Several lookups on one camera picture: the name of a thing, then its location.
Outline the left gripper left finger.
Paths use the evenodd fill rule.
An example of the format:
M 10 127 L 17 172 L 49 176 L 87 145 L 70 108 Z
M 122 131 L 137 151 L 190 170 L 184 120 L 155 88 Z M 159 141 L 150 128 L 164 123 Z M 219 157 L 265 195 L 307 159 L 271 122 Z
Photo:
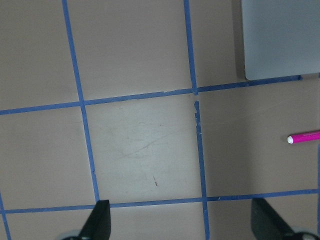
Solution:
M 77 238 L 79 240 L 108 240 L 111 236 L 109 200 L 99 200 L 91 211 Z

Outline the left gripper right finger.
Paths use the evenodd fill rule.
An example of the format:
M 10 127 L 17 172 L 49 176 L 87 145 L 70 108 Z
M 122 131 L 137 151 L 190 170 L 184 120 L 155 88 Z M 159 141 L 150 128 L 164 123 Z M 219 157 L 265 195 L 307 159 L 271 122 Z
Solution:
M 251 231 L 256 240 L 291 240 L 295 232 L 264 198 L 253 198 Z

